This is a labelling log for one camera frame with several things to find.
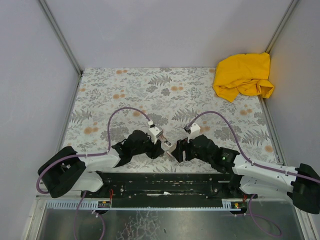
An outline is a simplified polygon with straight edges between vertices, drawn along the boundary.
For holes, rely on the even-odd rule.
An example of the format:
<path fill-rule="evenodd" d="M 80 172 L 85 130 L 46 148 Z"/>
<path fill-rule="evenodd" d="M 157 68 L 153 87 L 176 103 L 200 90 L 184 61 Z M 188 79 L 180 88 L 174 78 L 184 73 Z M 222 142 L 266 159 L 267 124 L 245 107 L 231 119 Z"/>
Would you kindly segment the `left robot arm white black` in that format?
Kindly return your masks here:
<path fill-rule="evenodd" d="M 109 152 L 78 153 L 72 146 L 62 148 L 37 171 L 36 189 L 40 194 L 59 198 L 71 190 L 97 192 L 103 185 L 99 173 L 128 164 L 145 154 L 156 159 L 164 154 L 162 143 L 141 130 L 111 146 Z"/>

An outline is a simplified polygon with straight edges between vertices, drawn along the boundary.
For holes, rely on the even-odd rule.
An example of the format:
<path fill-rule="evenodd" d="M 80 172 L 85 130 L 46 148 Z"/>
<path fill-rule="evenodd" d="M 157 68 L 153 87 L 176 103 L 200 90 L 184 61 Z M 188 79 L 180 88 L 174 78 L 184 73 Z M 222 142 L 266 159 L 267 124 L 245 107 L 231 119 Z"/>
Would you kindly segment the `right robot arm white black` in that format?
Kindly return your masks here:
<path fill-rule="evenodd" d="M 236 150 L 217 146 L 204 135 L 178 140 L 169 152 L 180 163 L 198 159 L 220 173 L 230 174 L 230 187 L 246 195 L 284 199 L 304 212 L 320 213 L 320 176 L 310 165 L 294 167 L 250 160 Z"/>

